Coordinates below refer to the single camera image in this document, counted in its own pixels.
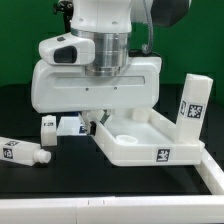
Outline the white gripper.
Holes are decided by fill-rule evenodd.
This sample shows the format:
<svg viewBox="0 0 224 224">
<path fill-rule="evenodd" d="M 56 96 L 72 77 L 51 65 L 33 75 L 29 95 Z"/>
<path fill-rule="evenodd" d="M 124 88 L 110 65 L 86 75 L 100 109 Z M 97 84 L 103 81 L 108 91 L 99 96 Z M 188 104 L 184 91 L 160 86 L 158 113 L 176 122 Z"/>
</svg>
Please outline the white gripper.
<svg viewBox="0 0 224 224">
<path fill-rule="evenodd" d="M 32 78 L 31 102 L 39 113 L 80 113 L 88 135 L 96 133 L 91 110 L 104 110 L 100 123 L 113 109 L 152 108 L 159 98 L 160 57 L 130 57 L 116 76 L 87 76 L 83 66 L 52 66 L 40 60 Z"/>
</svg>

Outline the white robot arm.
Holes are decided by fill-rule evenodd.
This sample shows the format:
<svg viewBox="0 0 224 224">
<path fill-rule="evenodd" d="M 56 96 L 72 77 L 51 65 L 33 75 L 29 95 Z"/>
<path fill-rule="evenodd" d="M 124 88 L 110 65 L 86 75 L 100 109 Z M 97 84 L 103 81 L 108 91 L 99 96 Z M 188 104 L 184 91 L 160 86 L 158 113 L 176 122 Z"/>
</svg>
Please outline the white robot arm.
<svg viewBox="0 0 224 224">
<path fill-rule="evenodd" d="M 70 31 L 40 42 L 31 102 L 39 113 L 151 108 L 162 59 L 153 27 L 170 27 L 192 0 L 71 0 Z"/>
</svg>

